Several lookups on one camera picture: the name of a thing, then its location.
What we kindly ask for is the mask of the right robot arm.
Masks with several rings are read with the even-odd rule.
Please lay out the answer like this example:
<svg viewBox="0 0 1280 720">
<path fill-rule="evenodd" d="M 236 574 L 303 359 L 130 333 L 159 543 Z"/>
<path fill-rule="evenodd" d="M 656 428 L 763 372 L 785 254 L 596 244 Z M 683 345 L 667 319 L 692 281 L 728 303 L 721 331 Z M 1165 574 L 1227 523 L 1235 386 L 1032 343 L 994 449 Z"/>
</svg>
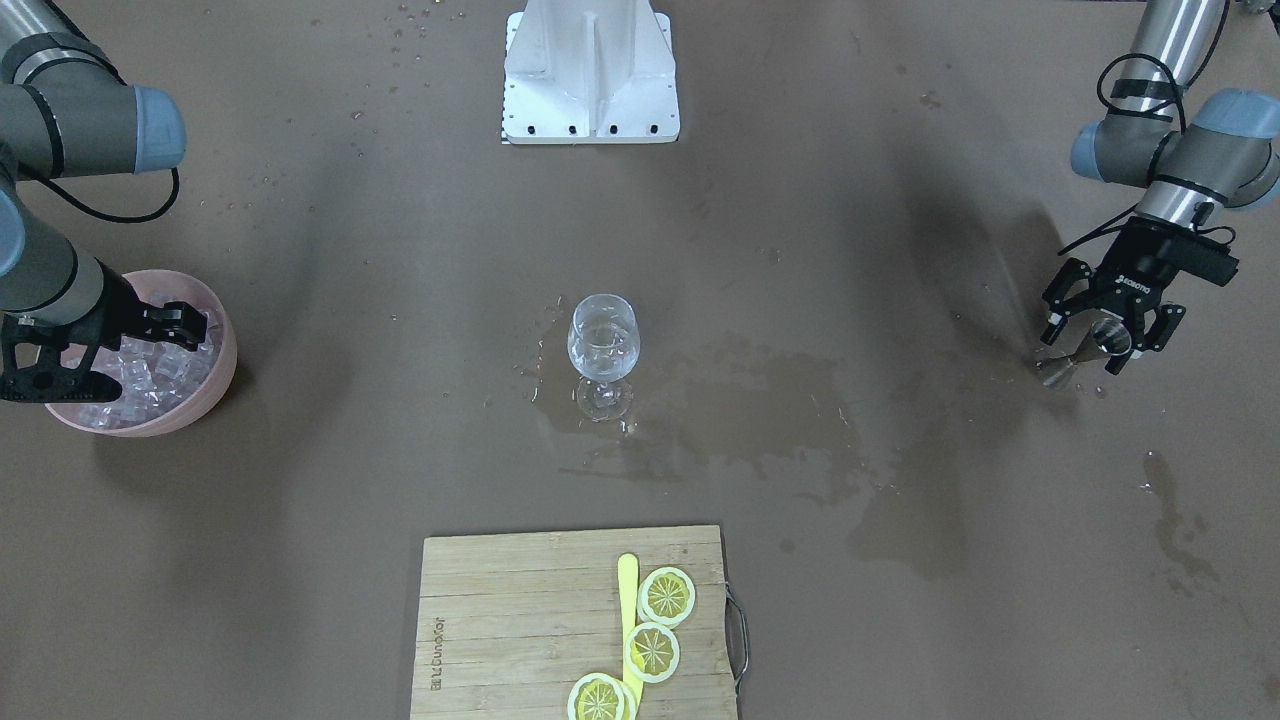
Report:
<svg viewBox="0 0 1280 720">
<path fill-rule="evenodd" d="M 96 372 L 99 350 L 132 337 L 195 351 L 207 318 L 156 306 L 95 255 L 40 220 L 17 187 L 63 195 L 64 177 L 165 170 L 178 191 L 186 123 L 159 88 L 128 85 L 106 53 L 52 1 L 5 1 L 3 24 L 3 398 L 105 404 L 122 386 Z"/>
</svg>

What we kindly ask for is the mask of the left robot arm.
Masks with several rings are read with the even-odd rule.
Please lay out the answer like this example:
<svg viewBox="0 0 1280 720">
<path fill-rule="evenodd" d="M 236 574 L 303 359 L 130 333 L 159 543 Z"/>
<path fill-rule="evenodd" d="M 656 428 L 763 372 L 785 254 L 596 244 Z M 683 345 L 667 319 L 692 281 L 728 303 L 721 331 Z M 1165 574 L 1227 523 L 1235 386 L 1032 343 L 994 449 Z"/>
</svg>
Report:
<svg viewBox="0 0 1280 720">
<path fill-rule="evenodd" d="M 1065 383 L 1087 363 L 1117 374 L 1165 350 L 1187 314 L 1164 300 L 1167 287 L 1180 274 L 1217 287 L 1236 275 L 1230 243 L 1215 238 L 1219 214 L 1277 195 L 1275 97 L 1222 88 L 1196 114 L 1187 111 L 1187 94 L 1230 10 L 1228 1 L 1149 1 L 1130 50 L 1100 72 L 1094 92 L 1106 113 L 1078 135 L 1071 168 L 1142 196 L 1082 236 L 1083 243 L 1112 238 L 1100 263 L 1062 250 L 1065 261 L 1042 296 L 1048 320 L 1041 340 L 1053 345 L 1078 316 L 1091 316 L 1091 327 L 1075 351 L 1039 363 L 1044 386 Z"/>
</svg>

